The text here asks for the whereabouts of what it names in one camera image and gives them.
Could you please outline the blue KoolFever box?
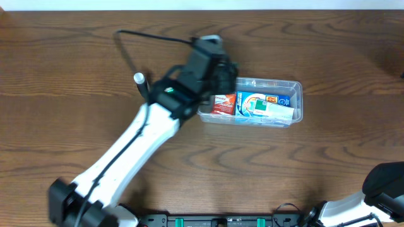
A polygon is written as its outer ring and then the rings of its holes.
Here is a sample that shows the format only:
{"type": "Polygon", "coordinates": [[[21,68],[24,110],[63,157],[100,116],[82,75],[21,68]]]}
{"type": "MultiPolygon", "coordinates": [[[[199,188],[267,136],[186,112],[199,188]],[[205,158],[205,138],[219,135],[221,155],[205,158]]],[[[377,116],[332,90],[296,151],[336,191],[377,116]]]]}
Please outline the blue KoolFever box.
{"type": "Polygon", "coordinates": [[[235,116],[252,117],[253,105],[255,104],[255,101],[257,99],[287,107],[290,106],[290,97],[286,95],[238,91],[236,93],[236,101],[234,107],[235,116]]]}

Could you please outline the dark bottle white cap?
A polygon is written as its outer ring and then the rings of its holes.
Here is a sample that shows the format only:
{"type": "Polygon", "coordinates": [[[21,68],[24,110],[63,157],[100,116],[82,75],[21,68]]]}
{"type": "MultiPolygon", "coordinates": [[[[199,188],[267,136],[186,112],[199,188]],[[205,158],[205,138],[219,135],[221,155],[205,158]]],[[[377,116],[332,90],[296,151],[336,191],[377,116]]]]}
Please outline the dark bottle white cap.
{"type": "Polygon", "coordinates": [[[134,82],[136,83],[136,87],[141,94],[141,96],[145,99],[145,102],[149,101],[149,88],[146,77],[143,73],[135,73],[133,76],[134,82]]]}

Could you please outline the red Panadol ActiFast box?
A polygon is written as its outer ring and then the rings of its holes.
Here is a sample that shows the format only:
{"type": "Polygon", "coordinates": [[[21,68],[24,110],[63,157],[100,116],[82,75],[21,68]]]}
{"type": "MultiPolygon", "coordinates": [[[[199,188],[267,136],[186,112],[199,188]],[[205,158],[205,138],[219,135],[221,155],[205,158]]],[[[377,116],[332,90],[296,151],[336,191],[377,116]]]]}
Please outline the red Panadol ActiFast box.
{"type": "Polygon", "coordinates": [[[211,113],[220,115],[233,115],[236,94],[215,95],[211,113]]]}

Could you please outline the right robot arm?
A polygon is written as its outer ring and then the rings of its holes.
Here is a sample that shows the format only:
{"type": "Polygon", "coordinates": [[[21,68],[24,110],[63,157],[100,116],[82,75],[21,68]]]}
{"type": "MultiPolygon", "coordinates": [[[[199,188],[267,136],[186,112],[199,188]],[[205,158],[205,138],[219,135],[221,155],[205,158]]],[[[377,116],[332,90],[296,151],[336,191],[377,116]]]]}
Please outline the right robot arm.
{"type": "Polygon", "coordinates": [[[324,201],[305,217],[304,226],[382,226],[403,222],[403,162],[381,163],[362,189],[339,201],[324,201]]]}

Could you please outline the white green Panadol box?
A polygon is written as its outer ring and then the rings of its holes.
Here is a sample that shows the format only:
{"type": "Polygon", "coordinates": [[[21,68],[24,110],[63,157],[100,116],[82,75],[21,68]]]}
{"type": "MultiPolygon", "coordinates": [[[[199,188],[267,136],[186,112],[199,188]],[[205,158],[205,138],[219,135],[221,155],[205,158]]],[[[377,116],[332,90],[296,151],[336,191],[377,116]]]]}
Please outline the white green Panadol box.
{"type": "Polygon", "coordinates": [[[292,120],[294,108],[257,99],[253,105],[253,114],[278,120],[292,120]]]}

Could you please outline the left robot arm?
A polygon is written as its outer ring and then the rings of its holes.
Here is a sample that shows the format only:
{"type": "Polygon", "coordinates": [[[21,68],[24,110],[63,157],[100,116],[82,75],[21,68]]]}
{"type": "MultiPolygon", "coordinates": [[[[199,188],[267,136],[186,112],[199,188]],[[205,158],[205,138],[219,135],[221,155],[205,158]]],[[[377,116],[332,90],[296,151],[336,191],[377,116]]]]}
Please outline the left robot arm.
{"type": "Polygon", "coordinates": [[[199,106],[235,90],[237,64],[227,55],[190,57],[156,81],[129,127],[107,152],[71,183],[48,189],[49,220],[56,226],[137,226],[119,199],[134,176],[199,106]]]}

